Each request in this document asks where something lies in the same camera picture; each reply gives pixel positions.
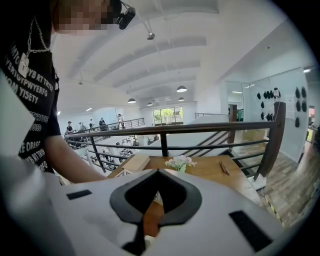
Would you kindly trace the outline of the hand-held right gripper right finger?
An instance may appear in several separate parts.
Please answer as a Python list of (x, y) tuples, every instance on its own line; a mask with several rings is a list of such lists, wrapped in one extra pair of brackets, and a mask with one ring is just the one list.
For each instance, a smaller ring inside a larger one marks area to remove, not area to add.
[(271, 241), (284, 233), (273, 215), (236, 190), (187, 173), (167, 172), (198, 188), (202, 202), (185, 224), (160, 228), (146, 256), (253, 256), (254, 248), (230, 217), (238, 211), (245, 213)]

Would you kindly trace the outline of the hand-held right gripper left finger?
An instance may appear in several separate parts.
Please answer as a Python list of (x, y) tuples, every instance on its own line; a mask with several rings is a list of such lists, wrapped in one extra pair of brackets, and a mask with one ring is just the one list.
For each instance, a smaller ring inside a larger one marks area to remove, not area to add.
[(147, 248), (143, 234), (143, 215), (136, 223), (119, 217), (125, 204), (111, 200), (113, 191), (126, 185), (138, 184), (153, 177), (155, 170), (124, 177), (89, 183), (62, 186), (57, 176), (49, 176), (51, 202), (49, 252), (53, 256), (159, 256), (159, 240), (156, 238)]

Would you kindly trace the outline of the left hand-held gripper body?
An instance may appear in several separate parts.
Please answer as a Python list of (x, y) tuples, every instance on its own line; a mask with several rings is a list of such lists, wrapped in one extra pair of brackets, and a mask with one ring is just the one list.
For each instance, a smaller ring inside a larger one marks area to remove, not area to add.
[(135, 174), (135, 173), (138, 173), (138, 172), (139, 172), (138, 170), (123, 169), (115, 177), (116, 178), (124, 177), (124, 176), (132, 175), (132, 174)]

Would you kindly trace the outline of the person's left forearm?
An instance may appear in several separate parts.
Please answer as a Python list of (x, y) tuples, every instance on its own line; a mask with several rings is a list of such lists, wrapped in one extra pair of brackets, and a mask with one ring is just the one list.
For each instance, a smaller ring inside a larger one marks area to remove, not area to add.
[(105, 176), (86, 164), (60, 135), (49, 136), (45, 139), (44, 152), (50, 166), (72, 183), (88, 183), (106, 179)]

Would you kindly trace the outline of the brown wooden table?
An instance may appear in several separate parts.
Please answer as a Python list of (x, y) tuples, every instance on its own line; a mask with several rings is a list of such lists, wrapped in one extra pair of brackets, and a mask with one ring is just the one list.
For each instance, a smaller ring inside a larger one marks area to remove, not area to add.
[[(165, 165), (166, 161), (172, 159), (171, 157), (149, 156), (149, 158), (150, 161), (145, 166), (143, 171), (152, 169), (173, 170), (172, 168)], [(253, 186), (249, 183), (241, 168), (238, 167), (238, 165), (232, 160), (230, 156), (219, 155), (195, 157), (194, 160), (195, 162), (197, 162), (197, 164), (195, 165), (195, 167), (187, 166), (187, 174), (227, 186), (237, 191), (238, 193), (255, 203), (257, 206), (263, 206), (260, 196), (256, 191), (254, 191)], [(226, 175), (223, 173), (219, 164), (220, 161), (223, 161), (223, 163), (227, 166), (230, 175)], [(122, 166), (124, 164), (125, 162), (117, 167), (116, 170), (114, 170), (110, 175), (107, 176), (107, 178), (115, 178), (115, 176), (123, 170)], [(156, 237), (160, 231), (158, 222), (169, 210), (172, 209), (172, 207), (175, 207), (177, 203), (181, 202), (180, 198), (182, 194), (180, 191), (173, 189), (166, 184), (163, 187), (165, 188), (165, 201), (161, 202), (160, 199), (156, 199), (152, 203), (149, 203), (147, 205), (148, 208), (143, 211), (144, 236)]]

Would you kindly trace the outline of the brown stick on table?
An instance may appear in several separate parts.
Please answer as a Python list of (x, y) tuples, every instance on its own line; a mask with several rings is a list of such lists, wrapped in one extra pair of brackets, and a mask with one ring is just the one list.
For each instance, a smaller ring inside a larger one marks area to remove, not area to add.
[(228, 168), (227, 168), (227, 166), (224, 164), (224, 162), (222, 160), (219, 161), (219, 165), (221, 167), (222, 172), (229, 176), (230, 173), (228, 171)]

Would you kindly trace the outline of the thin metal balcony railing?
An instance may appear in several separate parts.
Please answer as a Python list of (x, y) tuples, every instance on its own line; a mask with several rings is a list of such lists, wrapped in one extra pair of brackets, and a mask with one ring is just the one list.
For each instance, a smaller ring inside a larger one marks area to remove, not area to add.
[(64, 139), (68, 142), (88, 142), (90, 140), (90, 134), (93, 134), (93, 140), (95, 142), (102, 141), (110, 137), (110, 135), (102, 135), (102, 132), (118, 131), (122, 129), (136, 129), (145, 125), (145, 119), (135, 118), (130, 120), (118, 121), (114, 123), (108, 123), (90, 127), (86, 129), (79, 129), (78, 131), (70, 134), (65, 134)]
[(221, 114), (221, 113), (201, 113), (201, 112), (195, 112), (194, 113), (195, 119), (197, 119), (199, 117), (203, 117), (203, 116), (227, 116), (227, 117), (229, 117), (229, 115)]

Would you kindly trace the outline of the pink artificial flower bouquet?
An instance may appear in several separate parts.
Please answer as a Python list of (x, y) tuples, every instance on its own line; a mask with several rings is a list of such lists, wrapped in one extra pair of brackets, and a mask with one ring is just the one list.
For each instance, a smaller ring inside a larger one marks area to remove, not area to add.
[(166, 161), (164, 164), (177, 172), (185, 173), (187, 167), (195, 167), (197, 162), (194, 162), (190, 157), (179, 155)]

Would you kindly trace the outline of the yellow black striped floor strip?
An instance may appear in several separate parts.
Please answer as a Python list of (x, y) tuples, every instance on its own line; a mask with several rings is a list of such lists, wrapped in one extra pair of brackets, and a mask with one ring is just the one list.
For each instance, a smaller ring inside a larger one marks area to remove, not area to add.
[(278, 214), (278, 212), (276, 211), (275, 207), (271, 204), (271, 202), (268, 200), (268, 198), (263, 193), (261, 193), (261, 194), (262, 194), (263, 198), (265, 199), (266, 203), (269, 205), (269, 207), (272, 210), (273, 214), (278, 219), (278, 221), (281, 223), (281, 225), (283, 227), (285, 227), (285, 224), (284, 224), (283, 220), (281, 219), (280, 215)]

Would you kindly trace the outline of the large glass window door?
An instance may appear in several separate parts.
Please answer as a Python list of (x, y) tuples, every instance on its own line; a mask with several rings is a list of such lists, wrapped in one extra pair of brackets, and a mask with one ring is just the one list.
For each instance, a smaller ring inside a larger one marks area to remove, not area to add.
[(152, 111), (155, 126), (183, 125), (183, 107), (169, 107)]

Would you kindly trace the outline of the dark metal stair railing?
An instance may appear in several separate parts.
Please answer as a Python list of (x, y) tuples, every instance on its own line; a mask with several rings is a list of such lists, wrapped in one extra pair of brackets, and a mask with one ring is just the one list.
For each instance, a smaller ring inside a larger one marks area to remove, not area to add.
[[(215, 149), (233, 149), (244, 146), (251, 146), (257, 144), (266, 145), (269, 142), (269, 136), (266, 139), (258, 141), (248, 141), (248, 142), (235, 142), (232, 136), (236, 131), (244, 130), (255, 130), (255, 129), (268, 129), (274, 128), (276, 126), (275, 121), (269, 122), (222, 122), (222, 123), (199, 123), (199, 124), (188, 124), (188, 125), (170, 125), (170, 126), (158, 126), (158, 127), (141, 127), (132, 128), (126, 130), (115, 130), (102, 132), (104, 136), (110, 135), (110, 137), (120, 137), (120, 136), (146, 136), (146, 135), (158, 135), (159, 136), (159, 146), (141, 146), (141, 145), (118, 145), (118, 144), (104, 144), (105, 148), (115, 148), (115, 149), (135, 149), (135, 150), (150, 150), (159, 151), (163, 157), (169, 156), (171, 151), (196, 151), (201, 152), (203, 155)], [(196, 133), (210, 133), (202, 143), (196, 145), (169, 145), (168, 136), (175, 134), (196, 134)], [(89, 135), (90, 139), (87, 142), (78, 141), (67, 141), (68, 145), (78, 149), (82, 145), (91, 146), (93, 148), (93, 153), (96, 155), (96, 159), (99, 163), (102, 162), (102, 153), (98, 152), (97, 148), (99, 144), (93, 139), (93, 134)], [(265, 151), (247, 154), (242, 156), (242, 159), (251, 159), (258, 156), (263, 158)], [(244, 170), (259, 168), (260, 163), (243, 167)]]

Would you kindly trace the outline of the cardboard box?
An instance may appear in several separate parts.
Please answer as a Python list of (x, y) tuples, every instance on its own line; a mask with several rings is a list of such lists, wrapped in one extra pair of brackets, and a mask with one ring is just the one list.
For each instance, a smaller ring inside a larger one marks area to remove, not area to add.
[(246, 142), (261, 141), (265, 137), (265, 129), (248, 129), (242, 133), (242, 139)]

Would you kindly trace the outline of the white paper notice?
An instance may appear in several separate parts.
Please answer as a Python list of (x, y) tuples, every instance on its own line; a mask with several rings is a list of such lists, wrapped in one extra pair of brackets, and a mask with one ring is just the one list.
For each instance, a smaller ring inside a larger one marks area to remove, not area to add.
[(294, 120), (295, 119), (295, 96), (293, 94), (287, 94), (285, 98), (286, 103), (286, 118)]

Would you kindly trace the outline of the person's black printed shirt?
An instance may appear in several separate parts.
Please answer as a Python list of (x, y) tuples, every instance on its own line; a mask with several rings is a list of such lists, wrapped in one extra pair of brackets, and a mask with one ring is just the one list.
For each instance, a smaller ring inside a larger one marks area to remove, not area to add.
[(0, 1), (0, 69), (7, 85), (34, 117), (19, 157), (53, 173), (46, 160), (45, 140), (59, 136), (58, 77), (50, 51), (51, 0)]

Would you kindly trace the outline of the group of black wall-hung caps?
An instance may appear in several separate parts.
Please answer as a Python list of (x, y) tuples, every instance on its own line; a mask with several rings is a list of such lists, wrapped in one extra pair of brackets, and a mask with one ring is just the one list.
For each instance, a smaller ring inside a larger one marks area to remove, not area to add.
[[(265, 91), (263, 93), (263, 96), (266, 99), (271, 99), (272, 97), (274, 97), (273, 95), (273, 91)], [(305, 100), (303, 100), (302, 102), (300, 102), (300, 98), (306, 98), (307, 94), (306, 94), (306, 89), (304, 86), (301, 87), (301, 90), (298, 89), (298, 87), (295, 89), (295, 107), (296, 107), (296, 111), (300, 112), (306, 112), (307, 111), (307, 103)], [(264, 112), (261, 113), (260, 115), (262, 120), (267, 120), (267, 121), (274, 121), (276, 119), (276, 114), (272, 114), (272, 113), (266, 113), (264, 114)]]

